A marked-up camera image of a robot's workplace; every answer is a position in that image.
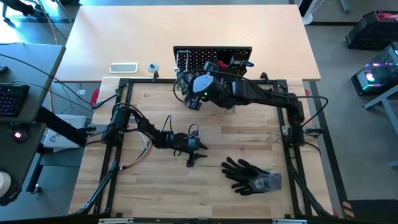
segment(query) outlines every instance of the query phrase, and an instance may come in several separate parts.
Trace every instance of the red wire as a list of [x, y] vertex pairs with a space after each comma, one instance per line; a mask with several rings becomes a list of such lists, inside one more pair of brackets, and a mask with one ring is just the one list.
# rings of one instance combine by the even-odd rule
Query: red wire
[[139, 158], [138, 160], [134, 161], [132, 164], [129, 164], [129, 165], [125, 166], [125, 169], [130, 168], [130, 167], [138, 164], [139, 162], [141, 162], [143, 159], [145, 159], [150, 154], [150, 152], [152, 151], [152, 146], [153, 145], [151, 144], [149, 146], [148, 151], [146, 151], [145, 154], [141, 158]]

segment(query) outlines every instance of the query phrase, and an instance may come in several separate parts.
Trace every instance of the butcher block table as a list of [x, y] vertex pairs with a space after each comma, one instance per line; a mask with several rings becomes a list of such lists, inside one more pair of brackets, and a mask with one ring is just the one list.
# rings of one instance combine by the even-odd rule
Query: butcher block table
[[[111, 96], [120, 77], [104, 77], [98, 101]], [[287, 80], [289, 92], [305, 95], [300, 79]], [[185, 166], [188, 155], [181, 154], [179, 162], [171, 149], [153, 148], [151, 154], [138, 165], [119, 171], [112, 214], [124, 217], [151, 218], [284, 218], [294, 216], [287, 176], [284, 150], [281, 143], [277, 108], [251, 104], [236, 107], [235, 113], [204, 103], [200, 111], [188, 109], [177, 101], [172, 84], [135, 83], [131, 103], [136, 105], [157, 129], [172, 115], [175, 133], [187, 132], [198, 123], [201, 142], [209, 149], [199, 153], [208, 157], [198, 159], [195, 166]], [[300, 99], [306, 119], [310, 112], [306, 99]], [[108, 124], [114, 99], [98, 108], [94, 124]], [[100, 137], [89, 138], [88, 142]], [[316, 144], [314, 139], [306, 141]], [[142, 152], [144, 143], [137, 132], [126, 133], [120, 165], [132, 163]], [[75, 212], [98, 186], [105, 145], [86, 147], [70, 212]], [[308, 188], [323, 208], [332, 213], [328, 188], [319, 152], [312, 146], [301, 147]], [[234, 181], [221, 173], [221, 163], [227, 157], [248, 162], [282, 173], [282, 190], [264, 194], [241, 196], [234, 192]], [[297, 187], [300, 208], [304, 211], [302, 194]], [[104, 191], [101, 209], [105, 207], [108, 190]]]
[[[151, 77], [157, 63], [160, 77], [173, 78], [174, 46], [252, 47], [247, 78], [321, 79], [296, 5], [81, 6], [56, 77]], [[111, 63], [129, 62], [135, 74], [109, 73]]]

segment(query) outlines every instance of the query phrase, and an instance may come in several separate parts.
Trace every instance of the metal bracket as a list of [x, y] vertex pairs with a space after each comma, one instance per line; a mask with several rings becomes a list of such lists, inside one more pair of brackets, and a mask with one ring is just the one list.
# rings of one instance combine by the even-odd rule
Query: metal bracket
[[283, 89], [287, 90], [287, 82], [286, 80], [276, 80], [276, 83], [282, 87]]
[[119, 88], [120, 88], [121, 86], [127, 85], [127, 84], [129, 83], [129, 81], [130, 81], [130, 78], [121, 78], [121, 79], [119, 80]]
[[289, 127], [288, 126], [282, 126], [282, 134], [284, 136], [288, 136], [289, 135]]

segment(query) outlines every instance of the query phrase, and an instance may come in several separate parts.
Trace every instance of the red clip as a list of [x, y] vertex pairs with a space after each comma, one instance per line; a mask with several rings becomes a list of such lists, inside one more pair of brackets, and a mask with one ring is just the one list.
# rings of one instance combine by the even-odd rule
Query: red clip
[[226, 68], [226, 64], [224, 64], [224, 62], [222, 62], [222, 61], [218, 61], [218, 65], [219, 65], [221, 68]]

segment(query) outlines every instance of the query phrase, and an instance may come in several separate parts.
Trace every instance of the desk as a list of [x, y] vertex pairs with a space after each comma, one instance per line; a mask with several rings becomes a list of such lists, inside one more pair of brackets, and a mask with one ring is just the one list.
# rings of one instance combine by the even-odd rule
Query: desk
[[42, 45], [42, 44], [10, 44], [0, 45], [0, 54], [11, 56], [29, 63], [45, 72], [51, 77], [43, 74], [42, 72], [15, 61], [11, 58], [0, 56], [0, 64], [9, 67], [6, 74], [0, 75], [0, 82], [11, 83], [14, 81], [30, 82], [39, 86], [31, 86], [26, 98], [25, 104], [21, 112], [16, 118], [0, 117], [0, 122], [20, 122], [31, 123], [36, 119], [36, 114], [39, 112], [40, 107], [47, 94], [48, 88], [52, 83], [52, 77], [61, 62], [62, 55], [65, 47], [62, 45]]
[[[76, 128], [42, 106], [64, 51], [65, 47], [61, 45], [0, 45], [0, 54], [19, 59], [48, 73], [46, 75], [22, 62], [0, 55], [0, 64], [9, 67], [7, 73], [0, 75], [0, 83], [23, 81], [29, 83], [17, 82], [17, 84], [30, 86], [18, 117], [0, 117], [0, 169], [10, 174], [20, 186], [25, 181], [36, 152], [43, 153], [40, 140], [46, 127], [79, 145], [85, 145], [85, 133], [78, 133]], [[16, 143], [10, 134], [9, 123], [29, 124], [29, 140], [23, 144]], [[31, 192], [35, 188], [42, 169], [40, 160], [41, 157], [33, 171], [27, 191]]]
[[100, 82], [114, 62], [137, 62], [135, 74], [174, 77], [173, 46], [251, 46], [245, 77], [320, 80], [296, 5], [82, 6], [69, 35], [57, 78]]
[[[98, 100], [112, 95], [118, 83], [119, 78], [104, 77]], [[288, 80], [288, 85], [290, 92], [298, 96], [305, 94], [301, 80]], [[309, 119], [307, 101], [302, 102], [305, 117]], [[187, 168], [186, 154], [181, 155], [182, 162], [179, 164], [173, 156], [173, 150], [153, 149], [143, 162], [119, 172], [113, 215], [123, 212], [125, 217], [282, 218], [284, 214], [293, 214], [275, 107], [251, 104], [237, 107], [235, 114], [225, 114], [224, 109], [204, 103], [200, 111], [193, 111], [174, 98], [172, 85], [160, 83], [134, 84], [131, 103], [158, 129], [162, 128], [169, 114], [173, 116], [172, 124], [176, 133], [187, 132], [190, 124], [198, 123], [201, 142], [209, 147], [209, 150], [200, 150], [200, 153], [208, 157], [197, 160], [194, 167]], [[113, 105], [114, 100], [111, 100], [98, 108], [93, 123], [108, 124]], [[313, 139], [307, 141], [316, 144]], [[131, 163], [141, 153], [142, 147], [138, 133], [126, 133], [121, 165]], [[97, 188], [104, 151], [104, 144], [86, 147], [70, 212], [77, 211]], [[331, 213], [320, 155], [310, 146], [302, 147], [301, 152], [308, 188], [325, 210]], [[221, 163], [227, 156], [236, 160], [245, 159], [272, 172], [281, 172], [282, 190], [247, 197], [234, 193], [231, 189], [233, 181], [221, 173]], [[304, 211], [301, 192], [298, 196]]]

